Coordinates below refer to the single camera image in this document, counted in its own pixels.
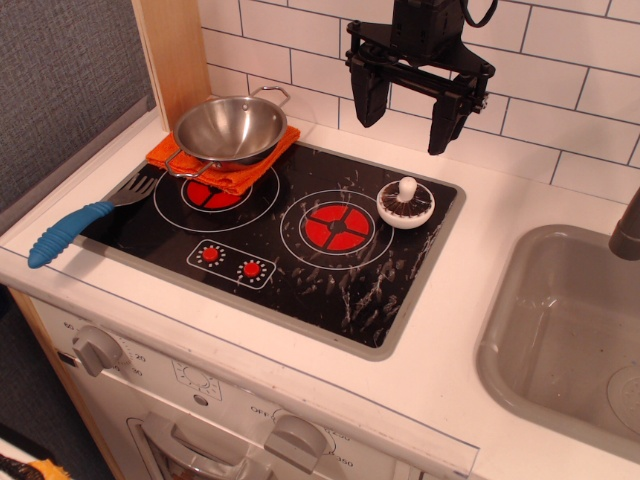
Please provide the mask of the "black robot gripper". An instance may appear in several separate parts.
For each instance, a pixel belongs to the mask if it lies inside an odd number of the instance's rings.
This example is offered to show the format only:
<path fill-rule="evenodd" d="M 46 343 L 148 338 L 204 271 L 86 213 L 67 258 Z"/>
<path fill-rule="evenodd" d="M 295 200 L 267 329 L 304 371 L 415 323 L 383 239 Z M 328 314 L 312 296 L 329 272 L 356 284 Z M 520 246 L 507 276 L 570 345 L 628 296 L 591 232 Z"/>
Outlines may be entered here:
<path fill-rule="evenodd" d="M 395 1 L 389 24 L 350 22 L 346 64 L 359 122 L 373 126 L 386 112 L 389 85 L 401 85 L 436 98 L 428 153 L 444 153 L 474 108 L 485 106 L 495 74 L 463 43 L 463 29 L 486 26 L 495 12 L 494 1 L 480 19 L 467 1 Z"/>

